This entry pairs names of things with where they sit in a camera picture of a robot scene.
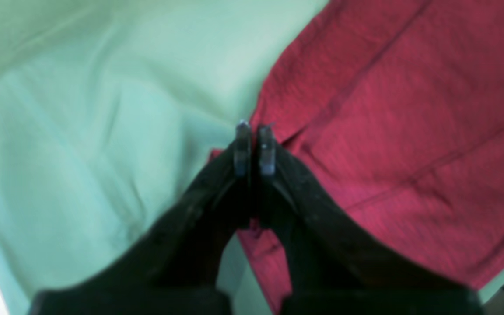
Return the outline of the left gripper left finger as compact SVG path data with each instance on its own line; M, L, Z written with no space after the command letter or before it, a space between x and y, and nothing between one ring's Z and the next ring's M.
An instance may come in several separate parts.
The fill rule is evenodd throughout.
M29 313L230 315L215 281L226 244L248 222L251 149L252 130L242 120L234 141L124 255L85 282L41 291Z

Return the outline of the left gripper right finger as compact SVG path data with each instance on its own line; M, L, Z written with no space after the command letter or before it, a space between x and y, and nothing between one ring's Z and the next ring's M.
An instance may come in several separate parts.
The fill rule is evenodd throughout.
M406 259L334 202L314 174L257 132L259 221L281 241L292 292L283 315L482 315L474 291Z

